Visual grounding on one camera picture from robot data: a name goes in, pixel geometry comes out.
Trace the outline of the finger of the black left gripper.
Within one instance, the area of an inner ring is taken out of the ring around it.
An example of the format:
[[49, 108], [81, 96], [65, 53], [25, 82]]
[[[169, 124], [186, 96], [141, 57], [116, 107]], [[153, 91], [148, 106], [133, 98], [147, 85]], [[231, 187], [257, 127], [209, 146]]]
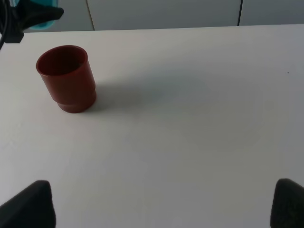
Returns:
[[43, 6], [32, 0], [26, 0], [24, 12], [20, 24], [22, 30], [40, 23], [59, 20], [64, 14], [64, 10], [60, 7]]

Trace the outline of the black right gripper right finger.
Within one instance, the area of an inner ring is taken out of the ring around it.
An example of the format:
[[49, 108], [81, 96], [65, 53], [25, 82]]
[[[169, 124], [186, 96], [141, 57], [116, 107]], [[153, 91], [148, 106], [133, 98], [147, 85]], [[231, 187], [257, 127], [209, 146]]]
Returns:
[[304, 227], [304, 188], [290, 179], [279, 179], [275, 186], [270, 215], [271, 228]]

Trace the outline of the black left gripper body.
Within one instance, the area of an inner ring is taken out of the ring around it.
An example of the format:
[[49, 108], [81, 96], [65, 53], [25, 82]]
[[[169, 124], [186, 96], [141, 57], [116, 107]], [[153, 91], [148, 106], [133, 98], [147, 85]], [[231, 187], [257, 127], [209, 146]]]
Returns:
[[13, 7], [9, 0], [0, 1], [0, 42], [20, 43], [24, 37], [20, 26], [21, 18], [25, 15], [25, 0], [20, 0], [17, 6]]

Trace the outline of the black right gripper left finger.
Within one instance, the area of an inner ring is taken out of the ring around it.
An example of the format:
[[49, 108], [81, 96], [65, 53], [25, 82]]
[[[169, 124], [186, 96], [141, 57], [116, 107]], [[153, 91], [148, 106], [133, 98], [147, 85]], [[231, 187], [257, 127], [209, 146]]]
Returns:
[[2, 228], [54, 228], [56, 214], [47, 180], [37, 180], [0, 206]]

